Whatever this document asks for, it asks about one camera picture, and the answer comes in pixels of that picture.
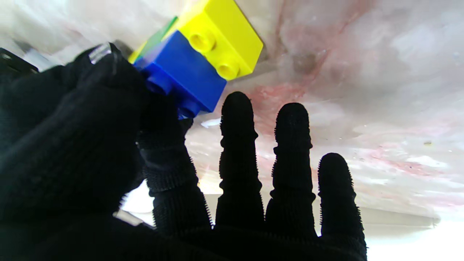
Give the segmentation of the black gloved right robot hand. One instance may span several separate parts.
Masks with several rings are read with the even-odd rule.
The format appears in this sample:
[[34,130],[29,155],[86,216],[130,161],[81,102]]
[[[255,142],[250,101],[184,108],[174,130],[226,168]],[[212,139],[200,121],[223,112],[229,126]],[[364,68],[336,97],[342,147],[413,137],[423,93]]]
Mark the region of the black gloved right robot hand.
[[0,151],[12,147],[47,118],[76,83],[106,56],[123,61],[114,43],[102,43],[80,53],[65,65],[39,72],[23,58],[1,49]]

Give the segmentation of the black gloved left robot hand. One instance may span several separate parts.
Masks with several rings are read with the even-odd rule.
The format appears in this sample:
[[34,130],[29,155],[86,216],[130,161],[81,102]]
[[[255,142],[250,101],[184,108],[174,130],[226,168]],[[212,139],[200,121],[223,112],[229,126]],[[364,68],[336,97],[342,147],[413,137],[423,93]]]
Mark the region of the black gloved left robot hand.
[[352,177],[337,153],[319,163],[315,232],[300,103],[277,114],[274,189],[263,209],[253,116],[244,93],[227,96],[212,225],[176,108],[127,61],[104,58],[1,154],[1,260],[366,261]]

